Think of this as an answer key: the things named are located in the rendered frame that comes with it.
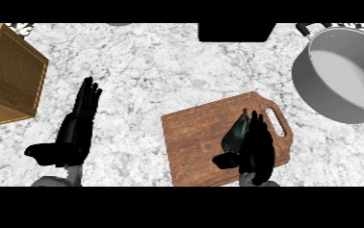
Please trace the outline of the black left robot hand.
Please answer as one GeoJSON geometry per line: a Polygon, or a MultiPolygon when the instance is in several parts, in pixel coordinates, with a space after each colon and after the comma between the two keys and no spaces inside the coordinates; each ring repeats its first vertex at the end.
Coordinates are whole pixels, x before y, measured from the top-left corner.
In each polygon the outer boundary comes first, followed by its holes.
{"type": "Polygon", "coordinates": [[[101,89],[87,77],[82,81],[72,112],[64,116],[53,143],[36,143],[24,148],[23,155],[41,166],[81,165],[91,148],[91,126],[101,89]]]}

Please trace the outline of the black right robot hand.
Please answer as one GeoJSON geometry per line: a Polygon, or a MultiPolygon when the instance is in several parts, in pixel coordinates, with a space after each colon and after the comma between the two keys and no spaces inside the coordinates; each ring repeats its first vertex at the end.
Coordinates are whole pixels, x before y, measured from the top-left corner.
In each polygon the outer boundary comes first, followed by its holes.
{"type": "Polygon", "coordinates": [[[238,168],[238,176],[255,173],[257,184],[270,180],[273,172],[273,137],[263,116],[255,111],[248,116],[248,130],[236,153],[224,152],[211,158],[220,169],[238,168]]]}

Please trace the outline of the brown wooden cutting board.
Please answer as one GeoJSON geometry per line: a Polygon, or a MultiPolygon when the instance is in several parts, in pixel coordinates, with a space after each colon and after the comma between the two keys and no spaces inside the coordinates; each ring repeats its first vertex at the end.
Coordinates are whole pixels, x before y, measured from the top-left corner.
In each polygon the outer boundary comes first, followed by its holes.
{"type": "Polygon", "coordinates": [[[220,169],[211,162],[221,154],[221,138],[226,135],[242,109],[263,116],[272,134],[275,151],[273,166],[289,161],[292,132],[272,100],[257,92],[224,98],[183,111],[164,114],[164,144],[174,187],[223,186],[238,179],[235,168],[220,169]]]}

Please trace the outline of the grey metal pot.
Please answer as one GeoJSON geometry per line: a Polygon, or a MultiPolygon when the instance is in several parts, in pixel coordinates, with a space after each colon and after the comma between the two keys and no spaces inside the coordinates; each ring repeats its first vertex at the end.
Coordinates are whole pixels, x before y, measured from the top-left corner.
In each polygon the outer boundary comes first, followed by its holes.
{"type": "Polygon", "coordinates": [[[295,24],[309,39],[291,67],[295,91],[326,118],[364,123],[364,31],[322,23],[323,29],[310,37],[307,26],[295,24]]]}

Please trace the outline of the brown wicker basket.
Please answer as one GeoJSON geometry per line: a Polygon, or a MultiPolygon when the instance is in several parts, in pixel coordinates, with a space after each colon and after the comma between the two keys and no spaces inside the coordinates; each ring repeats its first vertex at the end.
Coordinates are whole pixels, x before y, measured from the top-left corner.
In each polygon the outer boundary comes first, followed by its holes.
{"type": "Polygon", "coordinates": [[[33,118],[48,59],[0,23],[0,124],[33,118]]]}

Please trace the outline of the black appliance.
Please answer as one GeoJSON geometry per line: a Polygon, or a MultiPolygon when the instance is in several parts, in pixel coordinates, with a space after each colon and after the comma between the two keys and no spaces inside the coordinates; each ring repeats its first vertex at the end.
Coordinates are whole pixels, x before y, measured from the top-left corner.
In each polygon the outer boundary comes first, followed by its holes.
{"type": "Polygon", "coordinates": [[[273,23],[199,23],[201,42],[264,42],[273,23]]]}

